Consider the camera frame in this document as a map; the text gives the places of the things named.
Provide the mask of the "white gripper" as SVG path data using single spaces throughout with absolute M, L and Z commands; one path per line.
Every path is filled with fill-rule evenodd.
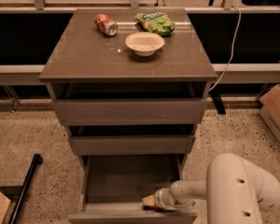
M 142 199 L 143 206 L 154 207 L 155 204 L 161 209 L 178 209 L 186 206 L 187 198 L 182 195 L 180 188 L 159 189 L 154 195 L 148 195 Z

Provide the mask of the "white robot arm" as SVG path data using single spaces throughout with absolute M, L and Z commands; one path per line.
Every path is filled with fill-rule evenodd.
M 178 180 L 142 199 L 148 210 L 207 203 L 208 224 L 262 224 L 261 212 L 280 206 L 280 182 L 268 171 L 231 153 L 215 156 L 202 181 Z

